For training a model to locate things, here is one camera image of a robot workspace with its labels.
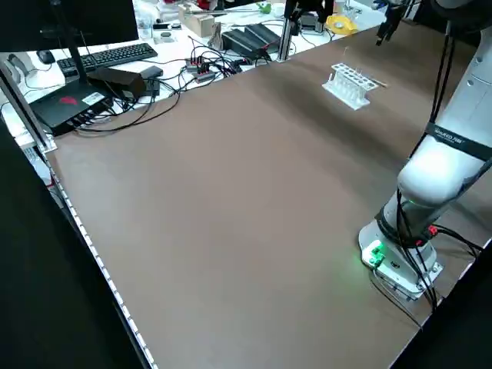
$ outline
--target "green led light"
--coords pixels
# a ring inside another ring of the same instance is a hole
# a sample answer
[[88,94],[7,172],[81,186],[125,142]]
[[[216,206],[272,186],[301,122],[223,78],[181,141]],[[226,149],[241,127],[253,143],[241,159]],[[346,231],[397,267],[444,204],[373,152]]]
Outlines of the green led light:
[[381,241],[372,241],[362,252],[362,258],[369,264],[378,267],[384,260],[384,245]]

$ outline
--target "yellow object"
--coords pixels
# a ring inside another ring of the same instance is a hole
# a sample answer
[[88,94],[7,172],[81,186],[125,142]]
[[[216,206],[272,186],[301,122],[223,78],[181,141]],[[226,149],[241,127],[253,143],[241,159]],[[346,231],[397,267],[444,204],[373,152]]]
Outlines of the yellow object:
[[336,35],[351,35],[357,32],[357,26],[345,15],[330,15],[326,25]]

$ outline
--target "computer mouse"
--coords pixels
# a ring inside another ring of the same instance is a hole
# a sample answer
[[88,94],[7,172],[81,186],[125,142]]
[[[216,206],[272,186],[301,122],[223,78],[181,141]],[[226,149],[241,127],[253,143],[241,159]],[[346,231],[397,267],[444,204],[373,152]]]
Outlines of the computer mouse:
[[38,56],[39,61],[43,64],[50,65],[55,62],[55,57],[49,50],[41,50],[36,52],[36,55]]

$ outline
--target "black box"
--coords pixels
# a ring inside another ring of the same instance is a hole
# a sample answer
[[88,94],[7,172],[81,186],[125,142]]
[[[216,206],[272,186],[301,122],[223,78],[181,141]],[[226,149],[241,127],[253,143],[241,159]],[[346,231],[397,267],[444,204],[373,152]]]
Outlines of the black box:
[[73,81],[29,104],[43,128],[54,136],[73,131],[88,111],[108,110],[112,98],[88,83]]
[[263,43],[263,48],[267,52],[277,52],[280,45],[280,36],[270,30],[267,26],[258,23],[257,25],[247,25],[244,33],[250,37],[255,37]]
[[265,44],[257,37],[246,35],[243,31],[233,29],[222,34],[224,48],[237,52],[239,55],[252,60],[268,57],[263,48]]
[[98,68],[88,74],[91,85],[116,94],[119,98],[138,100],[147,90],[140,73],[112,68]]

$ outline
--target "keyboard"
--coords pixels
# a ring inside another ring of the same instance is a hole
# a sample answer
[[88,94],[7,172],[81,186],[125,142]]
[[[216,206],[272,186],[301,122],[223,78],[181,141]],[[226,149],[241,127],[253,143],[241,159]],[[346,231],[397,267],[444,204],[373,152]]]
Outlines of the keyboard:
[[[94,71],[98,67],[111,67],[112,65],[135,62],[155,56],[157,56],[157,52],[149,44],[144,43],[84,55],[82,56],[82,63],[86,71]],[[78,74],[72,58],[61,59],[57,63],[65,77]]]

